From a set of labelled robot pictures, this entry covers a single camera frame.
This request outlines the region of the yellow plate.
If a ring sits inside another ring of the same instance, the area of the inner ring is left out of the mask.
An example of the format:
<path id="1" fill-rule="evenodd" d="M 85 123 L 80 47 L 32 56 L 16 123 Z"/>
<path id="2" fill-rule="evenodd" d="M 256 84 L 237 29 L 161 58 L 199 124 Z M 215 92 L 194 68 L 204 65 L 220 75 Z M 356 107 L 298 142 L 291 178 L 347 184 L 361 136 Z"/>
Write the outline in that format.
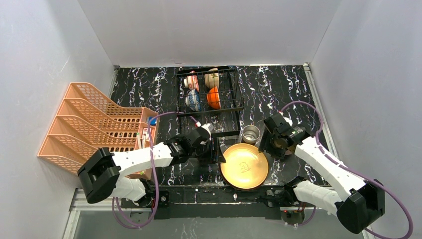
<path id="1" fill-rule="evenodd" d="M 230 146 L 224 153 L 225 163 L 220 173 L 227 184 L 243 191 L 253 190 L 264 183 L 269 164 L 264 153 L 247 143 Z"/>

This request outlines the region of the blue floral bowl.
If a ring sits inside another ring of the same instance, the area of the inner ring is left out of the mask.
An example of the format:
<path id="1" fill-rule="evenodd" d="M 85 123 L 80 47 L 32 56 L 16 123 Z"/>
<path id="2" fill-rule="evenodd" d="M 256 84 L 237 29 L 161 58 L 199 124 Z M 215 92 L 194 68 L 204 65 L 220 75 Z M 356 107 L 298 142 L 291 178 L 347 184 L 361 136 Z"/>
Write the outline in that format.
<path id="1" fill-rule="evenodd" d="M 190 90 L 185 97 L 185 103 L 190 110 L 200 112 L 202 110 L 199 92 L 196 89 Z"/>

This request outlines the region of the orange glossy bowl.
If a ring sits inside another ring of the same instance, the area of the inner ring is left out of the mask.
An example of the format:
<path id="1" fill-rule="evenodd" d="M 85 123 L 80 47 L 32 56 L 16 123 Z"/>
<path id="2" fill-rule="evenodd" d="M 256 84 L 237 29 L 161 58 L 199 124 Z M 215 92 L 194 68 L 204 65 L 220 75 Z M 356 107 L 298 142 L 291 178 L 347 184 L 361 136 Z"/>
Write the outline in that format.
<path id="1" fill-rule="evenodd" d="M 212 109 L 215 109 L 215 110 L 221 109 L 219 90 L 217 87 L 210 89 L 209 92 L 207 93 L 207 103 Z"/>

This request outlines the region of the black wire dish rack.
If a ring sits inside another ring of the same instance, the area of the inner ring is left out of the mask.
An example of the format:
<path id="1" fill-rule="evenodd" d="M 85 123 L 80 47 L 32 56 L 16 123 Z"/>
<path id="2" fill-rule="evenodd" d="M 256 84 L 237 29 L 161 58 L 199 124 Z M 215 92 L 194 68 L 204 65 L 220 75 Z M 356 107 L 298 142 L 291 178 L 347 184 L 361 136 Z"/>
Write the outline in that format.
<path id="1" fill-rule="evenodd" d="M 244 99 L 236 68 L 184 69 L 177 71 L 175 80 L 178 94 L 176 110 L 182 133 L 193 130 L 193 120 L 197 120 L 201 124 L 211 123 L 212 134 L 216 137 L 238 137 Z"/>

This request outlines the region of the orange patterned bowl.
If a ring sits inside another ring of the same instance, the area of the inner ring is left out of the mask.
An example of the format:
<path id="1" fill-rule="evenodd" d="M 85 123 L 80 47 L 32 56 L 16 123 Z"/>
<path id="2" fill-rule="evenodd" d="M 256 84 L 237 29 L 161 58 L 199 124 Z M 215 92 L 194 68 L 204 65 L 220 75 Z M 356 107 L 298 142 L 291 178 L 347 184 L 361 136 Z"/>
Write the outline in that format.
<path id="1" fill-rule="evenodd" d="M 183 80 L 183 86 L 188 88 L 189 90 L 196 90 L 197 92 L 200 91 L 199 83 L 198 83 L 198 76 L 197 75 L 188 75 Z"/>

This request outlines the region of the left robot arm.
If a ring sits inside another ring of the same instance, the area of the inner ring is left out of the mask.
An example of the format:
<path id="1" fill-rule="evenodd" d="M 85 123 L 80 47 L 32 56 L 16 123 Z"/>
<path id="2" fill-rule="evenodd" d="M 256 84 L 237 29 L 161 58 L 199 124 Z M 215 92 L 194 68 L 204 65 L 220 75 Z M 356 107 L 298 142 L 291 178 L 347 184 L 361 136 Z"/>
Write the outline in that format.
<path id="1" fill-rule="evenodd" d="M 205 160 L 211 157 L 213 125 L 203 124 L 183 135 L 178 134 L 153 147 L 126 152 L 98 149 L 77 171 L 87 202 L 94 204 L 108 197 L 140 201 L 153 191 L 144 180 L 129 175 L 156 167 L 181 164 L 190 158 Z"/>

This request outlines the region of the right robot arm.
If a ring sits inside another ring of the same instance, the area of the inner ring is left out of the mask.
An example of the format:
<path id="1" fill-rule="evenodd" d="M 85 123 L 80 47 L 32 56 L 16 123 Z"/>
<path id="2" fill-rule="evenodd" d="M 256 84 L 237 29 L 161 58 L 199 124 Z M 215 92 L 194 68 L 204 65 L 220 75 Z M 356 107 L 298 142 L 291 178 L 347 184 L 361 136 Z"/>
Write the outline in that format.
<path id="1" fill-rule="evenodd" d="M 291 126 L 277 113 L 264 120 L 265 130 L 258 150 L 276 159 L 286 151 L 308 163 L 330 185 L 318 186 L 305 177 L 297 176 L 284 184 L 283 189 L 268 196 L 268 201 L 283 204 L 304 202 L 334 214 L 350 232 L 359 234 L 385 214 L 385 193 L 369 180 L 339 167 L 340 161 L 331 153 L 323 154 L 324 147 L 317 144 L 305 127 Z"/>

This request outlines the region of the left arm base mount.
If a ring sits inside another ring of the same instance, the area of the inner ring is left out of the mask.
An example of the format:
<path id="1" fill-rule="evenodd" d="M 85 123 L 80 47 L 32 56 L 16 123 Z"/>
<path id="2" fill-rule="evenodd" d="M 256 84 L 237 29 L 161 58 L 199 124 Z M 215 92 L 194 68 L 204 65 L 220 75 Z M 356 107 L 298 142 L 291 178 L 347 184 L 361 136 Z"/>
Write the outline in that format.
<path id="1" fill-rule="evenodd" d="M 168 190 L 159 190 L 159 197 L 156 199 L 155 189 L 147 189 L 147 193 L 144 197 L 138 201 L 132 201 L 129 199 L 121 199 L 121 208 L 148 208 L 152 209 L 155 202 L 158 203 L 158 208 L 167 208 L 170 206 L 170 192 Z"/>

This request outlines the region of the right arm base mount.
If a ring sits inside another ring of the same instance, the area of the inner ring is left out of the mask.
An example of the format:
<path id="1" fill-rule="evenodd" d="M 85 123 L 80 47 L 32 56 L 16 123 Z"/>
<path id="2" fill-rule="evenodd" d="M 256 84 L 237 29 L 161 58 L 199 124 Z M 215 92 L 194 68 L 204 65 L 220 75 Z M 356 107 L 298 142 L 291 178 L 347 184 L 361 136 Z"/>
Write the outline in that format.
<path id="1" fill-rule="evenodd" d="M 266 195 L 259 196 L 255 199 L 255 202 L 263 203 L 269 208 L 280 208 L 283 206 L 294 207 L 295 203 L 298 203 L 298 208 L 295 210 L 282 210 L 282 220 L 286 226 L 289 225 L 295 228 L 304 226 L 313 219 L 317 208 L 314 206 L 310 217 L 305 220 L 304 210 L 306 208 L 306 203 L 298 200 L 296 194 L 294 193 L 294 189 L 301 182 L 309 181 L 305 177 L 297 176 L 290 182 L 286 183 L 281 189 L 267 190 Z"/>

